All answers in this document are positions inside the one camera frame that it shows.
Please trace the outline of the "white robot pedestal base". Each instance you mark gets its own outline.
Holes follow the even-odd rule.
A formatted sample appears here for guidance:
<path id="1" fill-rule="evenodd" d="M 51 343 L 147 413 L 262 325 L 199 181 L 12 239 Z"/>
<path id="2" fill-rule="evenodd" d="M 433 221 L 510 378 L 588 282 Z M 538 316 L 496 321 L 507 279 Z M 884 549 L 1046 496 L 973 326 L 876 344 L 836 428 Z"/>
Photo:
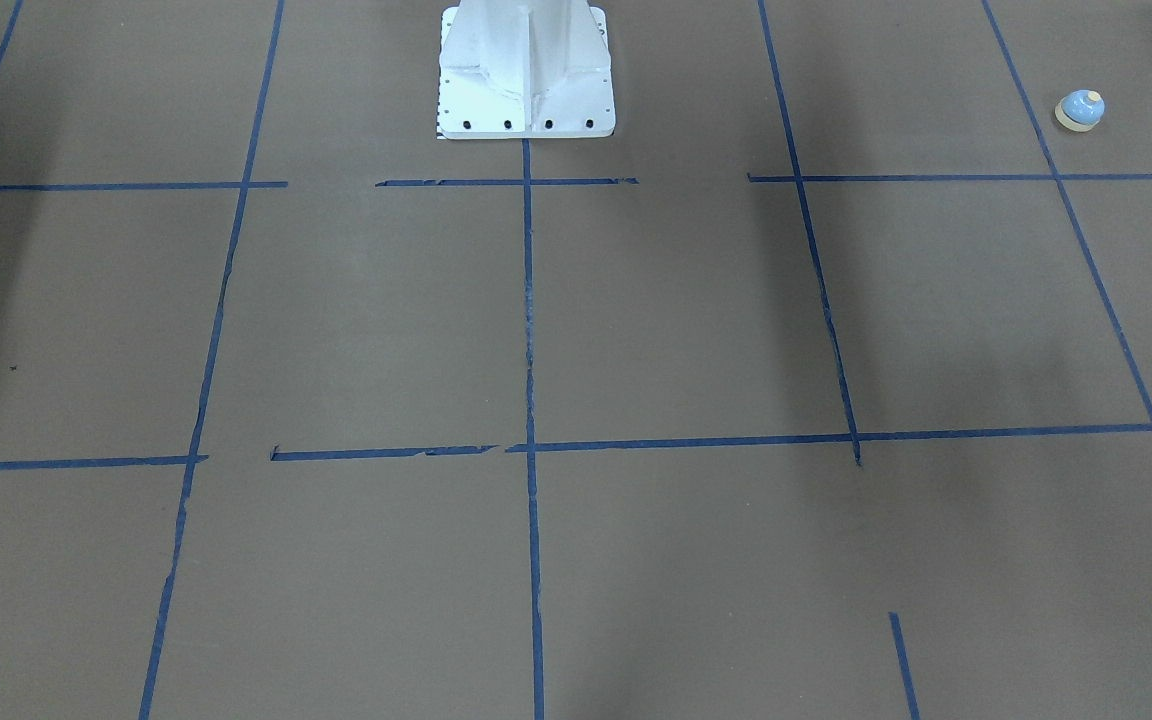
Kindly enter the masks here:
<path id="1" fill-rule="evenodd" d="M 439 22 L 435 137 L 604 138 L 617 123 L 609 26 L 588 1 L 461 1 Z"/>

